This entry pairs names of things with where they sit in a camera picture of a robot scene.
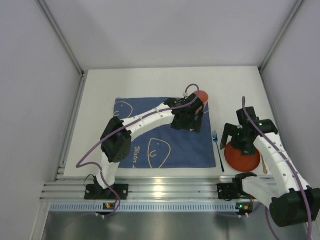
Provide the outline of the pink plastic cup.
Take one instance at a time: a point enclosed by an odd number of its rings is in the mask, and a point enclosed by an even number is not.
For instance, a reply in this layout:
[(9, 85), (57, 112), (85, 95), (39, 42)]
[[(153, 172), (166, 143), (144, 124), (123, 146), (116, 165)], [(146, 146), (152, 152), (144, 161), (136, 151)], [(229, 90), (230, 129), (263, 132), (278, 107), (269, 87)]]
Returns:
[(195, 91), (194, 94), (196, 94), (198, 96), (198, 98), (203, 102), (202, 109), (204, 110), (205, 107), (207, 106), (207, 103), (209, 100), (209, 95), (203, 90), (200, 90), (199, 93), (197, 91)]

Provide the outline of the blue cloth placemat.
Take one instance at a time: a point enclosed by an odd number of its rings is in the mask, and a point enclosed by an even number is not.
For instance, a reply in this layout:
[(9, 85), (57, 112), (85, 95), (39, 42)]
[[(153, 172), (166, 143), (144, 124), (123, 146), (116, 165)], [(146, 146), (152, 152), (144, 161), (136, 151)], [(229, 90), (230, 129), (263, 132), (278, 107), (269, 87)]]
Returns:
[(199, 133), (170, 125), (149, 131), (131, 144), (122, 169), (214, 168), (216, 166), (209, 108), (204, 108)]

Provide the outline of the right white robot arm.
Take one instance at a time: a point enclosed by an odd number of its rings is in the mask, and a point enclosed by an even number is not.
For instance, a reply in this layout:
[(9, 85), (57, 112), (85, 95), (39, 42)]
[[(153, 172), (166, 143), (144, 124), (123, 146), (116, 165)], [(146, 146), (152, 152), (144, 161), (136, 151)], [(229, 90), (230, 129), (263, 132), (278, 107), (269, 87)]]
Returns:
[(320, 190), (299, 174), (270, 119), (255, 109), (236, 112), (238, 125), (225, 124), (220, 149), (239, 173), (232, 179), (238, 198), (251, 196), (270, 212), (278, 227), (314, 222), (320, 212)]

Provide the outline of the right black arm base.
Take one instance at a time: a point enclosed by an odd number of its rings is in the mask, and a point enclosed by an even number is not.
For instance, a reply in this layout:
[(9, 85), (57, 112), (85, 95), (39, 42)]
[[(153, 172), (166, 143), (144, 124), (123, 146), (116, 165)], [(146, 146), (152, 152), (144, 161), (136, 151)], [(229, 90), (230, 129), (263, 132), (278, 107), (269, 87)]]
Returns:
[(232, 201), (239, 199), (250, 199), (250, 196), (247, 193), (243, 193), (233, 183), (218, 183), (216, 187), (219, 200)]

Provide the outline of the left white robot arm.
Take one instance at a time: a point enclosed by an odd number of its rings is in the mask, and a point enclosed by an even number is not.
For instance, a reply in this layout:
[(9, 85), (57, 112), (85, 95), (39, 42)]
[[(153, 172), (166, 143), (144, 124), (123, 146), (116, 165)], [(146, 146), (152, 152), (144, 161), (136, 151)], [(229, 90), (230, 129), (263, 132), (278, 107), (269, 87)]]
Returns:
[(131, 118), (113, 117), (100, 139), (101, 170), (95, 184), (102, 190), (113, 186), (116, 171), (130, 154), (132, 142), (149, 131), (170, 125), (175, 130), (199, 133), (208, 99), (208, 94), (199, 90), (181, 99), (169, 98), (156, 108)]

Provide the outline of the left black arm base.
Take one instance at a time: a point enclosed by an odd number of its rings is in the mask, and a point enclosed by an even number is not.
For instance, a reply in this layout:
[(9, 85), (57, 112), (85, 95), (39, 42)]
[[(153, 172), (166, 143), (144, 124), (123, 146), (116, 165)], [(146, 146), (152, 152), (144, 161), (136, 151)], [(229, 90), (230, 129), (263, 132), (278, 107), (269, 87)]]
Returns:
[(93, 183), (85, 186), (85, 200), (126, 200), (129, 194), (128, 184), (114, 184), (111, 188), (117, 193), (115, 194), (109, 188), (103, 189), (97, 178), (93, 177)]

